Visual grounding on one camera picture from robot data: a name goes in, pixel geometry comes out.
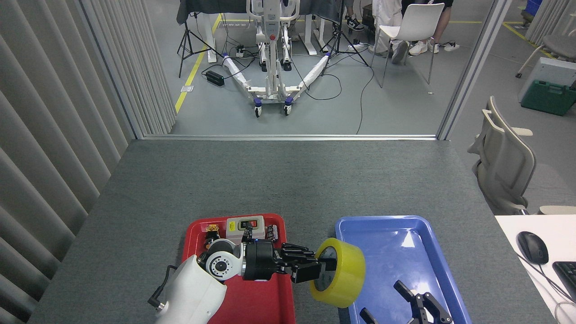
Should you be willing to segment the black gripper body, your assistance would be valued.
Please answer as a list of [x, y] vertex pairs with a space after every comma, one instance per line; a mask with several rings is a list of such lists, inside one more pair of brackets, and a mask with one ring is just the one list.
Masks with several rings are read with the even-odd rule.
[[282, 258], [270, 240], [253, 240], [244, 244], [243, 279], [270, 280], [274, 273], [285, 275]]

